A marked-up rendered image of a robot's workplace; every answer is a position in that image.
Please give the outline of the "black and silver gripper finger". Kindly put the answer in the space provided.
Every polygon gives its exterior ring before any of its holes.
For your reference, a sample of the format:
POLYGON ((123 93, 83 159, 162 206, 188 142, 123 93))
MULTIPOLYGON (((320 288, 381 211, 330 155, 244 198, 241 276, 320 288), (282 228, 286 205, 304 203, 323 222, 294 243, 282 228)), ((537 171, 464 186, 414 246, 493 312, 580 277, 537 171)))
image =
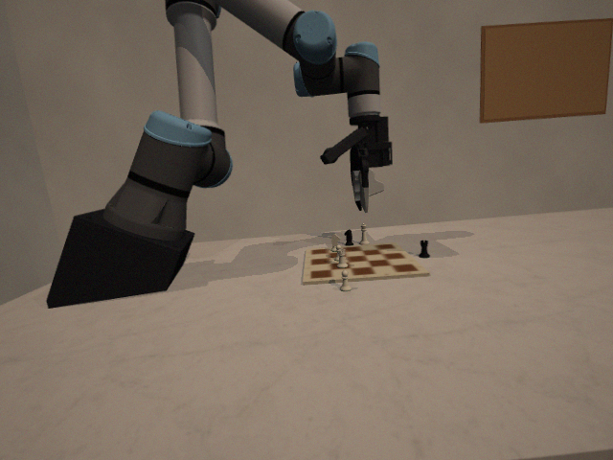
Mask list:
POLYGON ((354 200, 355 200, 358 210, 362 211, 362 206, 360 204, 360 193, 359 193, 360 186, 359 186, 359 181, 358 181, 358 174, 359 174, 359 171, 355 171, 353 167, 351 166, 351 177, 352 177, 352 188, 353 188, 354 200))
POLYGON ((360 186, 360 204, 365 213, 368 213, 369 196, 378 194, 384 190, 384 184, 375 179, 375 173, 369 169, 366 155, 360 153, 360 165, 358 181, 360 186), (369 179, 368 179, 369 176, 369 179))

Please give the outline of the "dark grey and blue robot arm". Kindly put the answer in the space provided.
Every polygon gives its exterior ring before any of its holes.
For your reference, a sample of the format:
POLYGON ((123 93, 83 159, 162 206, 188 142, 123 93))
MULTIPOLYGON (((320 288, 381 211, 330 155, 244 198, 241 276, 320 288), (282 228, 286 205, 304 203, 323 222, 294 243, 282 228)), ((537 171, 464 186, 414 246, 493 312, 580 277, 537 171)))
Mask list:
POLYGON ((377 47, 358 42, 335 61, 335 26, 325 12, 304 12, 288 0, 165 2, 174 28, 180 118, 160 110, 150 114, 127 179, 105 206, 109 223, 180 241, 193 185, 214 188, 229 178, 233 161, 217 124, 210 32, 221 8, 300 62, 293 67, 299 97, 347 93, 350 118, 381 113, 377 47))

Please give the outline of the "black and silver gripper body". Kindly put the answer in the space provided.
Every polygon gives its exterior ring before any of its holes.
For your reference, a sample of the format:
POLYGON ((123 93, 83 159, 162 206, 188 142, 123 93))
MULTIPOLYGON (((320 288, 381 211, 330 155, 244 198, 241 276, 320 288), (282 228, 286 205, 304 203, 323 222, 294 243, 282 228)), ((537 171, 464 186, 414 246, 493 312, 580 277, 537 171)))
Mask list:
POLYGON ((351 166, 355 171, 359 171, 360 153, 366 155, 369 168, 393 165, 392 142, 389 142, 388 116, 361 115, 352 117, 350 118, 350 126, 363 127, 367 133, 367 137, 353 146, 350 151, 351 166), (373 122, 373 120, 376 120, 376 122, 373 122), (367 126, 367 124, 369 125, 367 126))

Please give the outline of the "brown and cream chessboard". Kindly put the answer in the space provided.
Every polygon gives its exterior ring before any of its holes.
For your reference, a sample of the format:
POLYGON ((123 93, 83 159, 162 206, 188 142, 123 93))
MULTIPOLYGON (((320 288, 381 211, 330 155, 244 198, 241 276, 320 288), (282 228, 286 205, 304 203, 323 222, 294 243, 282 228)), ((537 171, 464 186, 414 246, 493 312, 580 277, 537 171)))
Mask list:
POLYGON ((345 249, 348 267, 338 268, 337 252, 332 247, 306 250, 304 285, 343 283, 342 271, 348 271, 348 282, 386 280, 430 276, 421 264, 396 242, 341 246, 345 249))

